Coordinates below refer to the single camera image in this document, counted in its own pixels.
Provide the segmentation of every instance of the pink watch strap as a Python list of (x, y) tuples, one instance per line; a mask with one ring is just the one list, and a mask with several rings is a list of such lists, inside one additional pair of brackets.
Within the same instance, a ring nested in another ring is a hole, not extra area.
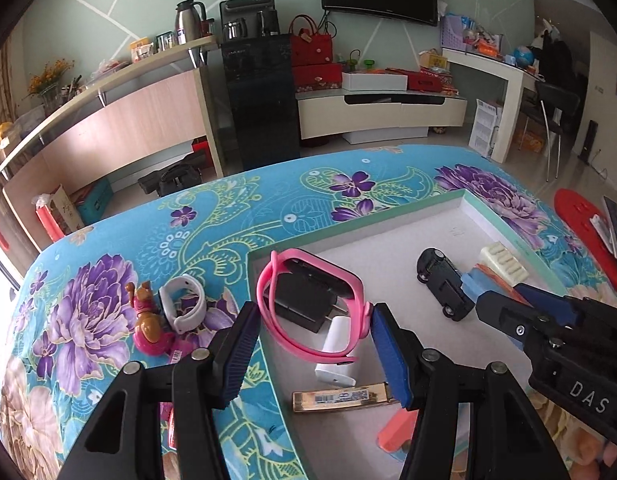
[[(283, 272), (289, 272), (284, 265), (286, 260), (296, 258), (310, 265), (328, 272), (329, 274), (344, 280), (349, 284), (353, 291), (353, 299), (345, 299), (351, 316), (351, 336), (348, 346), (340, 352), (322, 352), (310, 348), (295, 341), (282, 328), (275, 314), (275, 288), (277, 286), (277, 276)], [(269, 303), (264, 298), (264, 290), (270, 283)], [(271, 261), (259, 276), (257, 281), (257, 303), (262, 313), (262, 319), (266, 328), (269, 330), (275, 341), (291, 354), (305, 361), (320, 364), (345, 364), (357, 360), (357, 357), (348, 357), (352, 349), (357, 346), (360, 339), (365, 338), (370, 330), (370, 303), (364, 301), (364, 288), (357, 276), (347, 272), (329, 262), (307, 253), (300, 249), (287, 249), (280, 254), (276, 251), (271, 252)]]

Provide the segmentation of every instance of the flower vase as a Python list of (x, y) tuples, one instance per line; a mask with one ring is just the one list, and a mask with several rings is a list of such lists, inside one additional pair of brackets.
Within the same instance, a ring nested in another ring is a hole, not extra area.
[(39, 96), (44, 103), (44, 113), (47, 117), (60, 108), (60, 86), (57, 83), (47, 86)]

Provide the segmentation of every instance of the black chair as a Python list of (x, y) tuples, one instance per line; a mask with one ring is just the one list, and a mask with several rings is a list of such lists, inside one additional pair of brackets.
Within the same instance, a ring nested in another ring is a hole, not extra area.
[[(519, 143), (519, 149), (524, 142), (526, 136), (526, 128), (528, 127), (528, 120), (533, 119), (536, 123), (546, 124), (546, 142), (547, 142), (547, 166), (546, 166), (546, 181), (548, 182), (548, 176), (550, 174), (550, 133), (554, 133), (558, 138), (557, 145), (557, 169), (555, 170), (555, 178), (559, 176), (559, 156), (562, 151), (562, 134), (563, 129), (561, 126), (562, 114), (566, 114), (569, 117), (575, 115), (577, 108), (579, 107), (579, 96), (568, 90), (564, 90), (559, 86), (551, 85), (549, 83), (536, 82), (535, 88), (537, 89), (537, 97), (539, 99), (539, 106), (534, 105), (528, 101), (524, 101), (521, 105), (521, 111), (526, 114), (526, 125), (524, 126), (524, 133), (521, 136)], [(546, 104), (553, 105), (555, 107), (555, 113), (552, 119), (546, 116)]]

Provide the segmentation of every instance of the pink smartwatch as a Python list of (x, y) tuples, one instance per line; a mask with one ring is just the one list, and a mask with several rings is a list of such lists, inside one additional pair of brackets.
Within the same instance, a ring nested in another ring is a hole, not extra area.
[[(281, 273), (293, 272), (304, 274), (307, 278), (320, 282), (330, 291), (342, 298), (351, 316), (351, 335), (348, 346), (340, 352), (323, 352), (302, 345), (292, 339), (282, 329), (275, 315), (275, 288), (277, 278)], [(264, 298), (264, 291), (269, 286), (269, 302)], [(360, 339), (364, 339), (370, 330), (371, 304), (364, 301), (364, 286), (361, 280), (352, 272), (333, 265), (314, 254), (301, 249), (286, 249), (278, 254), (271, 252), (271, 261), (257, 281), (257, 303), (262, 313), (262, 319), (275, 341), (291, 354), (319, 364), (348, 364), (357, 361), (357, 357), (349, 356)]]

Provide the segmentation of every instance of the green wall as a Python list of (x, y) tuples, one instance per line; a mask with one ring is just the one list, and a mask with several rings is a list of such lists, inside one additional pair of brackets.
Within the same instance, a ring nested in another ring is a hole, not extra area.
[[(172, 30), (179, 1), (36, 0), (23, 18), (26, 75), (39, 73), (48, 60), (65, 57), (75, 60), (74, 73), (81, 73), (86, 79), (102, 60), (115, 53), (127, 57), (128, 43), (133, 38)], [(221, 0), (201, 1), (207, 6), (208, 15), (219, 22)], [(490, 31), (504, 33), (506, 51), (533, 38), (533, 0), (445, 1), (451, 12), (476, 17)], [(276, 7), (282, 28), (300, 12), (316, 19), (322, 14), (320, 0), (276, 0)], [(336, 53), (347, 56), (353, 48), (359, 48), (380, 67), (414, 69), (413, 50), (439, 46), (439, 31), (435, 27), (355, 14), (333, 14), (332, 20), (339, 30)], [(458, 84), (465, 87), (465, 77), (460, 79)]]

